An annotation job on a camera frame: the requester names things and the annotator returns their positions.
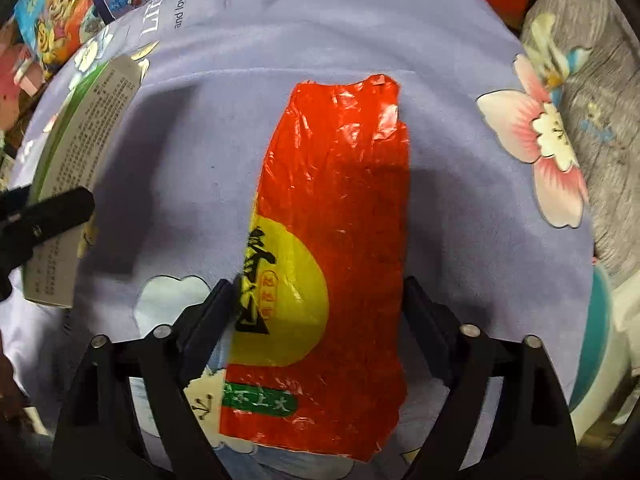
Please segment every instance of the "cartoon lion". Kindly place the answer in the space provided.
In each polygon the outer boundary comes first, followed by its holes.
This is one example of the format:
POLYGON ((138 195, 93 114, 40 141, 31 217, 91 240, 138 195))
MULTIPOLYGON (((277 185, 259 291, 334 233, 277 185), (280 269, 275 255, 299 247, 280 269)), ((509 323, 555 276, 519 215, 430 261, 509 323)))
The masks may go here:
POLYGON ((36 49, 48 79, 79 47, 79 28, 91 0, 46 0, 35 22, 36 49))

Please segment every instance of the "flower print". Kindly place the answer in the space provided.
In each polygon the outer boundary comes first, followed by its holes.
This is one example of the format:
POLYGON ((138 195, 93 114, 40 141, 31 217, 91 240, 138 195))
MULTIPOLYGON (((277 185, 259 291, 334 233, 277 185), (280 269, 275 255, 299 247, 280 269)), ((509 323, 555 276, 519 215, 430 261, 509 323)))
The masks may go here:
POLYGON ((77 256, 79 260, 82 260, 90 247, 95 245, 96 238, 98 236, 98 227, 95 225, 95 213, 91 215, 89 221, 84 224, 82 228, 82 238, 78 244, 77 256))
POLYGON ((76 73, 69 82, 69 90, 74 90, 82 78, 98 66, 112 39, 113 34, 109 33, 109 25, 107 25, 100 34, 91 38, 76 52, 74 56, 76 73))
POLYGON ((58 120, 58 114, 53 114, 51 116, 51 118, 49 119, 49 122, 46 124, 46 126, 42 129, 42 133, 43 134, 50 134, 51 131, 53 130, 53 126, 54 124, 56 124, 56 121, 58 120))
POLYGON ((550 92, 552 102, 558 106, 562 83, 584 66, 591 49, 578 46, 563 54, 552 38, 551 30, 555 22, 556 17, 549 12, 536 16, 530 26, 535 46, 524 44, 524 49, 543 85, 550 92))
POLYGON ((149 60, 146 58, 156 46, 158 46, 160 41, 153 41, 152 43, 147 43, 145 46, 137 49, 133 54, 131 54, 131 59, 133 61, 138 62, 138 66, 140 67, 140 82, 145 78, 146 72, 149 70, 149 60))
POLYGON ((554 227, 578 227, 586 184, 562 117, 537 78, 532 63, 518 55, 513 63, 525 92, 499 90, 477 100, 486 123, 504 149, 531 164, 538 205, 554 227))
POLYGON ((587 104, 587 118, 580 122, 580 129, 607 144, 613 142, 615 138, 611 127, 602 117, 600 107, 593 102, 587 104))
POLYGON ((26 162, 34 144, 35 144, 35 141, 31 139, 22 145, 22 152, 20 153, 20 155, 18 155, 18 161, 20 161, 21 164, 24 164, 26 162))
POLYGON ((224 369, 212 372, 205 368, 202 376, 191 381, 184 389, 184 396, 213 448, 219 449, 225 444, 237 453, 251 453, 256 447, 253 442, 220 434, 220 407, 224 386, 224 369))

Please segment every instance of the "metal screw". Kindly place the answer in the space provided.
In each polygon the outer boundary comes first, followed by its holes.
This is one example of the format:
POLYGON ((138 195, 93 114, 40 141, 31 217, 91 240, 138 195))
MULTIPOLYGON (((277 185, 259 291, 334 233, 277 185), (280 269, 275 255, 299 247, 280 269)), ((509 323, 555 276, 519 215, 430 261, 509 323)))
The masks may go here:
POLYGON ((528 335, 524 338, 524 344, 531 348, 540 348, 542 346, 542 339, 537 335, 528 335))
POLYGON ((471 324, 460 325, 460 332, 467 337, 478 337, 481 333, 477 326, 471 324))
POLYGON ((107 343, 107 336, 105 335, 97 335, 93 339, 91 339, 91 346, 94 348, 100 348, 107 343))
POLYGON ((171 327, 169 325, 160 325, 154 328, 154 337, 156 339, 164 339, 171 334, 171 327))

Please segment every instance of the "red plastic bag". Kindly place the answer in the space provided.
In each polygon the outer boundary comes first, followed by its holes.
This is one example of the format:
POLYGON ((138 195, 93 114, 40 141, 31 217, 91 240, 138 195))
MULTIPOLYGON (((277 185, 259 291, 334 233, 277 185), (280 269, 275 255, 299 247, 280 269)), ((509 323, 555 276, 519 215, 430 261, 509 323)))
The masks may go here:
POLYGON ((398 90, 384 75, 294 89, 258 184, 221 433, 366 461, 398 423, 398 90))

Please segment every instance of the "pink flower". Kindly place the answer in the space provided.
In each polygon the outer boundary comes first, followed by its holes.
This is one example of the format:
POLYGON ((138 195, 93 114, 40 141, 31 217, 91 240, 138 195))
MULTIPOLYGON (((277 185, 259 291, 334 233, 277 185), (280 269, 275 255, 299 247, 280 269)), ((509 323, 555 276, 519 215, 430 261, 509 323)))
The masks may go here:
POLYGON ((480 96, 478 108, 505 150, 532 164, 533 181, 543 217, 554 227, 578 227, 587 187, 562 118, 551 96, 521 54, 513 62, 526 93, 499 90, 480 96))

